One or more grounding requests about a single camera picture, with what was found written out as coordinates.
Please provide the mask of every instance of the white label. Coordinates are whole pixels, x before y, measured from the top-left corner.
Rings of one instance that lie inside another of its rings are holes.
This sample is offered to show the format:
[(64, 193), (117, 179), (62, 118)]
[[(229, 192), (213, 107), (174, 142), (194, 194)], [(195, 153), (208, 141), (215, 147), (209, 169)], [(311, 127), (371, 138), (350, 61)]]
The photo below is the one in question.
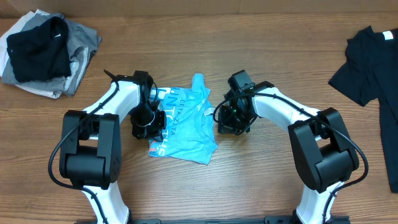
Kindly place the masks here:
[(392, 36), (392, 32), (391, 31), (385, 31), (383, 32), (384, 35), (384, 40), (392, 40), (394, 37)]

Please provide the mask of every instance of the stack of folded clothes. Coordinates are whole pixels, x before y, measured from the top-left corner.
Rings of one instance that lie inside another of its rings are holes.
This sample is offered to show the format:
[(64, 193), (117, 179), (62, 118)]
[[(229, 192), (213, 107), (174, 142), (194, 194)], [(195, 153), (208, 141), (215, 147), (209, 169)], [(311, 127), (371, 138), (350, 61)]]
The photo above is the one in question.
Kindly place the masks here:
[(42, 96), (73, 96), (100, 45), (97, 31), (37, 10), (22, 16), (0, 37), (3, 83)]

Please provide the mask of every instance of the gray cloth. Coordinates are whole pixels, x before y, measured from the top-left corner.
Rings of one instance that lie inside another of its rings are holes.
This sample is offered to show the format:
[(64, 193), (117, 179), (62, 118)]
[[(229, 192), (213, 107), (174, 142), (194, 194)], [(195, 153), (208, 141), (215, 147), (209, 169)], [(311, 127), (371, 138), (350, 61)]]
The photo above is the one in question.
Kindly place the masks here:
[(96, 30), (65, 19), (65, 16), (60, 13), (50, 14), (47, 16), (36, 14), (25, 24), (22, 31), (31, 30), (54, 16), (64, 19), (68, 24), (69, 35), (67, 39), (67, 48), (69, 59), (71, 61), (71, 76), (66, 78), (56, 77), (51, 80), (47, 80), (46, 82), (30, 81), (19, 83), (15, 79), (9, 59), (1, 79), (3, 83), (27, 86), (37, 90), (62, 91), (68, 96), (73, 96), (76, 93), (78, 86), (84, 77), (88, 62), (98, 49), (101, 37), (97, 36)]

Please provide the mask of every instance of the brown table surface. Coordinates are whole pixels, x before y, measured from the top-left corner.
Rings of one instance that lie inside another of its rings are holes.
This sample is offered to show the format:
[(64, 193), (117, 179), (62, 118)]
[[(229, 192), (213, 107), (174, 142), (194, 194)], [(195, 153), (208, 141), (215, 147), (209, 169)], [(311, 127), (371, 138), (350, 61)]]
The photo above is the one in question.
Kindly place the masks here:
[[(370, 165), (368, 178), (339, 193), (334, 215), (353, 223), (397, 223), (398, 195), (391, 193), (376, 100), (358, 106), (328, 85), (345, 62), (346, 39), (372, 25), (398, 27), (398, 13), (264, 14), (177, 17), (90, 17), (74, 21), (98, 30), (103, 41), (72, 98), (37, 96), (0, 85), (0, 223), (73, 223), (94, 219), (86, 197), (55, 185), (49, 155), (60, 140), (67, 110), (82, 110), (109, 88), (103, 73), (149, 71), (158, 86), (190, 87), (205, 74), (216, 106), (227, 79), (245, 69), (285, 95), (321, 110), (334, 107)], [(0, 33), (15, 19), (0, 20)], [(123, 169), (118, 183), (135, 218), (262, 218), (288, 215), (299, 204), (297, 175), (287, 133), (258, 119), (249, 134), (216, 134), (219, 148), (208, 166), (148, 156), (148, 142), (121, 125)], [(58, 178), (58, 156), (53, 166)], [(363, 164), (351, 176), (358, 178)]]

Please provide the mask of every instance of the wooden table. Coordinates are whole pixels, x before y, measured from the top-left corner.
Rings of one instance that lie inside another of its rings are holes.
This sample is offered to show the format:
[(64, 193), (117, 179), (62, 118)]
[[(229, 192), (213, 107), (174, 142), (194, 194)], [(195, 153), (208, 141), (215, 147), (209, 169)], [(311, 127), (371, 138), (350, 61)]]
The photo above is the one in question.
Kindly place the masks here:
[[(368, 25), (378, 32), (398, 27), (398, 13), (73, 20), (97, 29), (103, 38), (74, 97), (53, 100), (0, 85), (0, 223), (94, 219), (81, 192), (50, 180), (47, 163), (60, 140), (65, 112), (93, 104), (108, 90), (111, 80), (104, 68), (123, 75), (145, 70), (158, 86), (185, 88), (194, 73), (204, 73), (214, 106), (229, 90), (231, 74), (245, 69), (254, 82), (267, 80), (302, 104), (334, 107), (366, 153), (370, 172), (364, 182), (339, 193), (333, 214), (349, 215), (353, 223), (397, 223), (398, 195), (387, 181), (378, 102), (362, 108), (328, 80), (345, 62), (346, 39)], [(15, 22), (0, 20), (0, 33)], [(217, 134), (219, 148), (208, 166), (149, 157), (148, 142), (131, 135), (128, 119), (121, 135), (118, 183), (135, 218), (261, 218), (291, 214), (299, 204), (303, 183), (288, 135), (266, 119), (240, 137)], [(53, 170), (59, 174), (58, 159)], [(351, 179), (362, 172), (361, 162)]]

